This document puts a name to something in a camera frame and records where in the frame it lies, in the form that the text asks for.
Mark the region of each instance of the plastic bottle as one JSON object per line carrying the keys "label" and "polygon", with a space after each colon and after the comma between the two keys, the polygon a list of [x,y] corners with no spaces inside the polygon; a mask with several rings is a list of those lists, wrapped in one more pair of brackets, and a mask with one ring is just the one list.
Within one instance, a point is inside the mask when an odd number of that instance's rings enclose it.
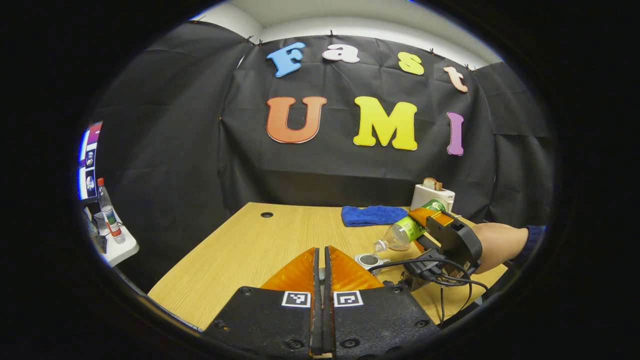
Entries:
{"label": "plastic bottle", "polygon": [[116,215],[113,212],[113,205],[111,205],[111,199],[109,199],[109,193],[107,189],[104,187],[104,179],[98,179],[98,204],[100,205],[100,210],[104,215],[104,219],[109,226],[109,230],[111,231],[111,235],[116,243],[121,244],[124,243],[125,238],[120,226],[118,225],[118,221],[116,220]]}
{"label": "plastic bottle", "polygon": [[[446,201],[444,199],[437,197],[431,199],[425,205],[422,205],[421,208],[445,211],[447,209],[445,204]],[[404,217],[391,225],[384,237],[374,243],[376,249],[374,254],[387,249],[396,251],[409,250],[411,248],[411,242],[424,234],[424,231],[425,228],[412,217]]]}

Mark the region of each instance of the monitor screen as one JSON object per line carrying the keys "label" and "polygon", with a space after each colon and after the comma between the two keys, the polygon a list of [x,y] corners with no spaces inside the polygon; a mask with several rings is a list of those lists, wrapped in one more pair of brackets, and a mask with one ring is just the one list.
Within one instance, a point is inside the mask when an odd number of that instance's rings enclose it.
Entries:
{"label": "monitor screen", "polygon": [[95,152],[102,122],[91,125],[84,132],[78,157],[78,196],[80,200],[96,200]]}

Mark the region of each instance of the wooden table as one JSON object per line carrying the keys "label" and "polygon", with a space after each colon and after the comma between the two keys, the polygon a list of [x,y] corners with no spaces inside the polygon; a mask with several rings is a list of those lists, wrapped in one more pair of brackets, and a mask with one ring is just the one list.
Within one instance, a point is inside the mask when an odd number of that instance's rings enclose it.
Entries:
{"label": "wooden table", "polygon": [[[371,253],[373,243],[385,234],[388,225],[346,227],[340,211],[341,208],[250,202],[180,260],[148,295],[182,319],[205,329],[239,287],[259,288],[311,247],[320,248],[320,267],[324,267],[327,245],[351,257]],[[264,212],[273,216],[261,217]],[[464,218],[460,220],[473,225]],[[380,255],[397,261],[416,258],[419,251],[412,245],[407,251],[388,250]],[[402,266],[386,268],[378,278],[397,282],[402,271]],[[506,267],[501,265],[472,275],[472,279],[491,286],[505,271]],[[474,285],[469,303],[483,292],[484,289]],[[429,317],[439,323],[440,286],[431,283],[412,295]],[[467,286],[446,288],[445,317],[460,310],[467,296]]]}

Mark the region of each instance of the white ceiling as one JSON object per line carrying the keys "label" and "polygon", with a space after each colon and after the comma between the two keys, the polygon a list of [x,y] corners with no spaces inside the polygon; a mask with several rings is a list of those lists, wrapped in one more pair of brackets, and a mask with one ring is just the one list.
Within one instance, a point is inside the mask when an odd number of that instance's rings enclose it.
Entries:
{"label": "white ceiling", "polygon": [[473,34],[426,7],[407,0],[230,0],[227,3],[268,28],[318,17],[376,19],[422,30],[478,55],[488,63],[500,57]]}

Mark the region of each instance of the blue towel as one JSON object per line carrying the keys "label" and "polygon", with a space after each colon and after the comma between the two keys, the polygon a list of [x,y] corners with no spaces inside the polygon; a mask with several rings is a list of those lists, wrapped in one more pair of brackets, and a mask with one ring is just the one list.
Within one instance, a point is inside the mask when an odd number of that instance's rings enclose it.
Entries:
{"label": "blue towel", "polygon": [[392,206],[369,206],[359,209],[353,206],[342,208],[342,221],[345,226],[389,225],[407,215],[407,210]]}

